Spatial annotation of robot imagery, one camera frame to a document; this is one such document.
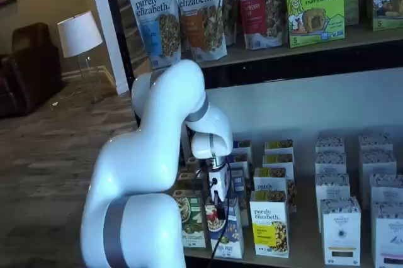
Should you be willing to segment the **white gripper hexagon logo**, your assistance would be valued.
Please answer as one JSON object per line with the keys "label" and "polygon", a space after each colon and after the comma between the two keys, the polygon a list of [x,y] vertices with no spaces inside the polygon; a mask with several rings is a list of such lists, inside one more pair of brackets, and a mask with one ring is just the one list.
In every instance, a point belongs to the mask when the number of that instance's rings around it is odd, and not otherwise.
{"label": "white gripper hexagon logo", "polygon": [[208,176],[210,195],[216,209],[217,218],[224,220],[225,210],[222,202],[227,197],[227,168],[212,169]]}

